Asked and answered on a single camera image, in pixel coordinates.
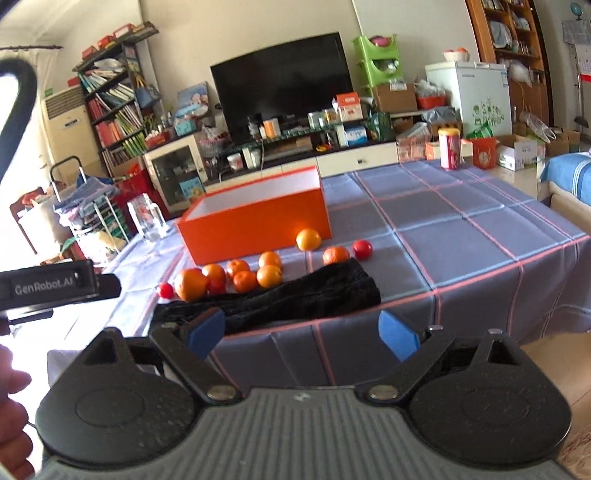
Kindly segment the person's left hand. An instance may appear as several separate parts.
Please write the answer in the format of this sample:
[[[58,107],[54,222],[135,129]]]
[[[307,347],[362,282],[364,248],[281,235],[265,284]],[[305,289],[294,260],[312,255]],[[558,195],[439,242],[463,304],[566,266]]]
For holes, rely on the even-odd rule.
[[[24,406],[9,398],[31,383],[31,376],[12,367],[12,352],[1,346],[1,464],[15,479],[29,479],[35,474],[28,457],[33,450],[24,432],[28,414]]]

